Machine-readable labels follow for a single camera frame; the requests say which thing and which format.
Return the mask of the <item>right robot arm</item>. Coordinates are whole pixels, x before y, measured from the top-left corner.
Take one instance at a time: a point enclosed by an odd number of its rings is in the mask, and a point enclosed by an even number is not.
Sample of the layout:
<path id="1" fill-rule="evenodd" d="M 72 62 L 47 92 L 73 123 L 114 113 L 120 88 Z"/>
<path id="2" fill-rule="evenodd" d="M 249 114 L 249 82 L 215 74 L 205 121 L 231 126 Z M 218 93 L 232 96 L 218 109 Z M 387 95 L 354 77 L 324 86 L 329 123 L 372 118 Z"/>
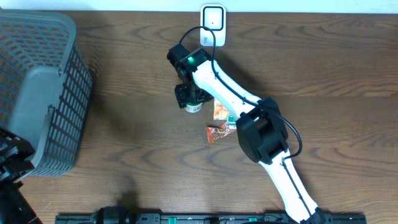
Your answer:
<path id="1" fill-rule="evenodd" d="M 180 108 L 218 100 L 236 121 L 241 149 L 269 174 L 285 205 L 297 223 L 324 223 L 326 218 L 309 196 L 292 163 L 287 131 L 292 124 L 281 116 L 272 98 L 254 96 L 239 86 L 218 66 L 214 55 L 199 48 L 189 52 L 177 44 L 167 54 L 182 83 L 175 87 Z"/>

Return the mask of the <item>green lid seasoning jar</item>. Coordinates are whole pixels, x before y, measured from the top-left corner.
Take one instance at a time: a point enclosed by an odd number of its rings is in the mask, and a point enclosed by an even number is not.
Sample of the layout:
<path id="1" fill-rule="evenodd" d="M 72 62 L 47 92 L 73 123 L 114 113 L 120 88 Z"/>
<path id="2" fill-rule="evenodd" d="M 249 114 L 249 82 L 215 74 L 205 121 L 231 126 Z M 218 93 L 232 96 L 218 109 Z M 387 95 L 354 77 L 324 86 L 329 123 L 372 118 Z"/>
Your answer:
<path id="1" fill-rule="evenodd" d="M 189 113 L 197 113 L 203 107 L 203 103 L 187 103 L 185 110 Z"/>

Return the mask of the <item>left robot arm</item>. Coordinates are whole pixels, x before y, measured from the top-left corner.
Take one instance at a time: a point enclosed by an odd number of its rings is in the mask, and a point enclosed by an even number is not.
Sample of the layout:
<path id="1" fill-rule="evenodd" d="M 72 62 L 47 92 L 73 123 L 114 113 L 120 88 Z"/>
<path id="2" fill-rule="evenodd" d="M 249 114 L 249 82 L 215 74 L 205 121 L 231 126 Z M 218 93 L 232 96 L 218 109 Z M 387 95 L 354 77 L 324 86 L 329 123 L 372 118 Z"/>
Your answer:
<path id="1" fill-rule="evenodd" d="M 20 192 L 20 179 L 34 169 L 28 157 L 35 152 L 18 135 L 1 129 L 1 224 L 41 224 Z"/>

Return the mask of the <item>red chocolate bar wrapper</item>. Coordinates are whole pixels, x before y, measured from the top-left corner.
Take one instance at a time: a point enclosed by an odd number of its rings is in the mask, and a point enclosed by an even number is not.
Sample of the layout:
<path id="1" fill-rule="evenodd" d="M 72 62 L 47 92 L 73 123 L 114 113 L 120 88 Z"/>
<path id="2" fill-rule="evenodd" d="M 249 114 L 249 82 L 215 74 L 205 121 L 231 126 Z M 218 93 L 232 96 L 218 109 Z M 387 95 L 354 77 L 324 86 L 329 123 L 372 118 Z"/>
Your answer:
<path id="1" fill-rule="evenodd" d="M 208 126 L 206 127 L 206 135 L 208 142 L 210 144 L 214 143 L 215 141 L 222 139 L 226 137 L 227 135 L 231 134 L 236 130 L 236 125 L 235 124 L 230 124 L 228 122 L 225 122 L 219 127 L 212 127 Z"/>

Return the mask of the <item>white barcode scanner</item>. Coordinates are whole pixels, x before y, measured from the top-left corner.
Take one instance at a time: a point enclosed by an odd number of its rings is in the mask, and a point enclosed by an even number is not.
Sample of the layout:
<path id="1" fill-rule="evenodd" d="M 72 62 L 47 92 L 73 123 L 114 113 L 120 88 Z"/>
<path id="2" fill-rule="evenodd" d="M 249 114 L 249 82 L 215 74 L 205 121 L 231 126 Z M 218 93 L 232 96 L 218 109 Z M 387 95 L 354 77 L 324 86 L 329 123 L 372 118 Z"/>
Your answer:
<path id="1" fill-rule="evenodd" d="M 211 29 L 215 35 L 217 47 L 226 42 L 226 8 L 221 4 L 205 4 L 201 7 L 200 25 Z M 202 46 L 213 46 L 214 38 L 210 31 L 200 29 L 200 43 Z"/>

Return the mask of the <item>white green carton box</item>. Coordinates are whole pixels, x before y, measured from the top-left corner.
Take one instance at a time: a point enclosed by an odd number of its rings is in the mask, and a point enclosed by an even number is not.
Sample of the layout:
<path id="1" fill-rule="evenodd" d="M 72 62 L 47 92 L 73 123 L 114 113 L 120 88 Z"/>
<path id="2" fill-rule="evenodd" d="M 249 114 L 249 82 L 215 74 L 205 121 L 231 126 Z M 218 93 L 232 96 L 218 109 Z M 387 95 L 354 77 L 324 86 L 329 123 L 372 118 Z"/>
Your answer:
<path id="1" fill-rule="evenodd" d="M 228 129 L 236 129 L 236 119 L 231 113 L 228 114 L 226 125 Z"/>

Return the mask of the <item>orange tissue pack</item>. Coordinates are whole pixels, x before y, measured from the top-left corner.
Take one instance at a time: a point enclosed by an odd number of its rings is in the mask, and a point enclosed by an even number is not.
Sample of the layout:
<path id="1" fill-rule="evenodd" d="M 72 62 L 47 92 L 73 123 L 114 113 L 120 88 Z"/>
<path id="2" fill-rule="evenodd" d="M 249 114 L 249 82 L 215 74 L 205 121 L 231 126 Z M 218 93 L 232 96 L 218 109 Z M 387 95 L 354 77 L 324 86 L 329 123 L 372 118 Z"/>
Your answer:
<path id="1" fill-rule="evenodd" d="M 228 116 L 229 110 L 215 98 L 213 104 L 213 119 L 226 121 Z"/>

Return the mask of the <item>grey plastic shopping basket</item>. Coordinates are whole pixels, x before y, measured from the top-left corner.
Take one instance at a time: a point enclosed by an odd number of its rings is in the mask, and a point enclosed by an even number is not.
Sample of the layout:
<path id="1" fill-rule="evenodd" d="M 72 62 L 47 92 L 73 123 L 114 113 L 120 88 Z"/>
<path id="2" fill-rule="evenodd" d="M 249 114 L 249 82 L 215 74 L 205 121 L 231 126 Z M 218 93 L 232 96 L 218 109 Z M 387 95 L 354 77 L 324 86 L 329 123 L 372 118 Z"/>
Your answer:
<path id="1" fill-rule="evenodd" d="M 64 14 L 1 11 L 1 127 L 34 148 L 31 176 L 75 165 L 93 89 L 75 39 Z"/>

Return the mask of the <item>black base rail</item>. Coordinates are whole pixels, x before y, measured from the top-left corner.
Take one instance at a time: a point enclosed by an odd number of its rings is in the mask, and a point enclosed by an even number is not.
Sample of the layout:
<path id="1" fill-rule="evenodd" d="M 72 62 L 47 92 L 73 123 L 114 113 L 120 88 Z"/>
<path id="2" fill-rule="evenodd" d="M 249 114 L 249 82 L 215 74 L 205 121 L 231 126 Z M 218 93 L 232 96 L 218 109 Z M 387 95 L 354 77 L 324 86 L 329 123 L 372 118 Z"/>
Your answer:
<path id="1" fill-rule="evenodd" d="M 238 224 L 238 223 L 295 223 L 283 213 L 264 215 L 161 215 L 158 213 L 140 213 L 126 218 L 94 213 L 91 215 L 57 215 L 55 224 L 74 223 L 136 223 L 136 224 Z"/>

